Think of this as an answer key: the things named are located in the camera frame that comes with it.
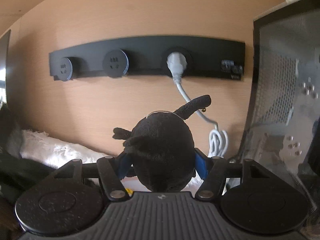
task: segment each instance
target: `black plush toy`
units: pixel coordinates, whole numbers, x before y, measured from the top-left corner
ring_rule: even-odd
[[[180,191],[195,176],[195,145],[184,120],[210,104],[210,96],[205,95],[173,113],[152,112],[132,132],[114,128],[113,138],[126,140],[124,152],[132,158],[138,179],[149,190]]]

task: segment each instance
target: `cable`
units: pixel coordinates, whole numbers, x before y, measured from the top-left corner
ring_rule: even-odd
[[[173,82],[176,84],[180,94],[188,103],[191,101],[181,85],[182,74],[187,67],[186,58],[179,52],[173,52],[168,56],[168,68],[171,71]],[[203,120],[214,125],[214,129],[209,133],[209,154],[208,157],[223,157],[228,149],[229,140],[225,130],[219,131],[218,123],[206,117],[200,110],[196,111]]]

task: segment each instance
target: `ribbed gray surface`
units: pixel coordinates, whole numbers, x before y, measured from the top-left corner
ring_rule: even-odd
[[[44,240],[30,233],[20,240]],[[55,239],[77,240],[302,240],[297,232],[286,236],[261,237],[244,233],[226,223],[213,204],[194,200],[189,192],[143,193],[123,203],[111,204],[101,219],[90,228]]]

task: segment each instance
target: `wooden wall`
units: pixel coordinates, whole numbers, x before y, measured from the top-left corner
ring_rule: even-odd
[[[184,100],[172,79],[95,77],[69,82],[49,76],[48,54],[103,39],[153,34],[200,35],[244,41],[241,82],[188,77],[190,97],[210,94],[207,116],[229,133],[229,154],[238,150],[251,90],[252,19],[284,0],[45,0],[12,25],[7,101],[20,120],[61,140],[118,154],[114,127],[132,129],[154,110],[175,110]],[[196,146],[208,152],[212,127],[187,120]]]

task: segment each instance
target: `coiled white cable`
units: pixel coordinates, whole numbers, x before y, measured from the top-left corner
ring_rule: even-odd
[[[168,56],[168,68],[171,71],[173,82],[176,84],[180,94],[188,103],[191,101],[181,85],[181,76],[187,67],[186,58],[179,52],[173,52]],[[214,129],[209,133],[209,154],[208,157],[223,157],[228,149],[229,140],[225,130],[219,131],[218,123],[206,117],[200,110],[196,111],[203,120],[214,125]]]

